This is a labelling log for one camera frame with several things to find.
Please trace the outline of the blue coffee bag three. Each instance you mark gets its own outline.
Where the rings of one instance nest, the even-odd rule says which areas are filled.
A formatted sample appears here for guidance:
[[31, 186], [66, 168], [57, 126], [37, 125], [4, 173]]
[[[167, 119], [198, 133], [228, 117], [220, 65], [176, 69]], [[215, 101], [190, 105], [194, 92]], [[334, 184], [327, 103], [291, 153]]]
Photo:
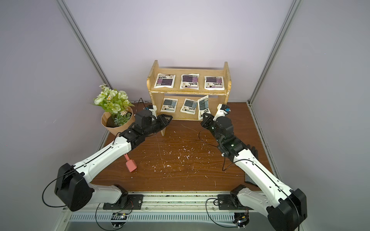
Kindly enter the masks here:
[[210, 114], [209, 109], [209, 96], [206, 95], [197, 100], [198, 102], [198, 119], [203, 120], [203, 114], [207, 113]]

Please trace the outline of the blue coffee bag one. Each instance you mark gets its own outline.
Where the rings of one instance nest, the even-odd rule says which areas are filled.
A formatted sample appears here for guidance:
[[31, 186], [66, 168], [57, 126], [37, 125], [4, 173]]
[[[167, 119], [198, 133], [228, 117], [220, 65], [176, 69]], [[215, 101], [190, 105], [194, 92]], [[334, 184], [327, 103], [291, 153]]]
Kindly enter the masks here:
[[161, 112], [175, 113], [178, 99], [164, 98], [161, 107]]

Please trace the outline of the blue coffee bag two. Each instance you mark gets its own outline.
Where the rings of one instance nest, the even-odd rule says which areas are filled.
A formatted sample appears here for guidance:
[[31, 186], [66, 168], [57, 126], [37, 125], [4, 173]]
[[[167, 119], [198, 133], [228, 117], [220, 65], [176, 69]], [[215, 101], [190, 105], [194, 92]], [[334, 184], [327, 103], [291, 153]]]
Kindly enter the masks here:
[[196, 113], [197, 105], [197, 101], [186, 98], [180, 112], [194, 115]]

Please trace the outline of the purple coffee bag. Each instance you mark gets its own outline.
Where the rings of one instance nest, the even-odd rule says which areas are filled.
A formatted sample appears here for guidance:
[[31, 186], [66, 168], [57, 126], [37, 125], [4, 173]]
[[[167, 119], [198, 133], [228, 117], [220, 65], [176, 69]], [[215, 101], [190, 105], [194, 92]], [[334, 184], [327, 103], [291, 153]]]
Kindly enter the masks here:
[[183, 74], [181, 76], [180, 89], [199, 90], [198, 78], [199, 74]]
[[205, 76], [204, 89], [205, 90], [224, 90], [224, 78], [222, 76]]
[[162, 74], [157, 75], [154, 88], [173, 88], [176, 75]]

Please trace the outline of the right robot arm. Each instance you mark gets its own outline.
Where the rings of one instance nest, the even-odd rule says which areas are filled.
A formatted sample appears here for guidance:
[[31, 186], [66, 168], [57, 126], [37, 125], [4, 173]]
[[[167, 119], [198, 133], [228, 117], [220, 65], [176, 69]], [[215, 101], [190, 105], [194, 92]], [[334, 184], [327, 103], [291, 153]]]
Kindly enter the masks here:
[[235, 136], [228, 117], [206, 113], [201, 125], [216, 139], [222, 156], [242, 169], [263, 192], [258, 194], [242, 186], [235, 192], [237, 203], [267, 217], [276, 231], [299, 230], [307, 217], [306, 195], [300, 189], [291, 189], [261, 164], [255, 149]]

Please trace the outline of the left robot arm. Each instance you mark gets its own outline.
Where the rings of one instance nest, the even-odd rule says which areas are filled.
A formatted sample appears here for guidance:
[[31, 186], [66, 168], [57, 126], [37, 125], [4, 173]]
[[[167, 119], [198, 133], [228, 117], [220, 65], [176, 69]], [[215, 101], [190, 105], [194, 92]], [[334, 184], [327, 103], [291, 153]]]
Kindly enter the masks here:
[[102, 186], [92, 180], [116, 159], [128, 154], [145, 139], [165, 129], [171, 115], [153, 115], [144, 109], [135, 115], [135, 122], [116, 136], [107, 147], [74, 164], [62, 165], [56, 178], [55, 194], [71, 211], [78, 211], [87, 204], [108, 204], [109, 207], [125, 208], [128, 192], [119, 185]]

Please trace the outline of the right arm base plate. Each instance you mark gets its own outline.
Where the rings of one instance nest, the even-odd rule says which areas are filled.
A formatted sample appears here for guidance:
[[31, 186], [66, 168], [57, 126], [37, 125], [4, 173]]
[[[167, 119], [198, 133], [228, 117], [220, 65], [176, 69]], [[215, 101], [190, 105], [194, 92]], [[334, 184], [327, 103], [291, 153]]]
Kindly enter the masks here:
[[235, 195], [219, 194], [217, 196], [219, 210], [246, 210]]

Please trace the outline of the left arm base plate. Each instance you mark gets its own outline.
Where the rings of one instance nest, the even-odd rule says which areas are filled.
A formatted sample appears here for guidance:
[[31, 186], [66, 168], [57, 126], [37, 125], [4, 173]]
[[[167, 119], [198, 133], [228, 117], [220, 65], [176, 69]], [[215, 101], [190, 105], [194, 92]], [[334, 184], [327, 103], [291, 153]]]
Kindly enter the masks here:
[[143, 194], [125, 194], [114, 204], [104, 203], [103, 210], [140, 210], [142, 207]]

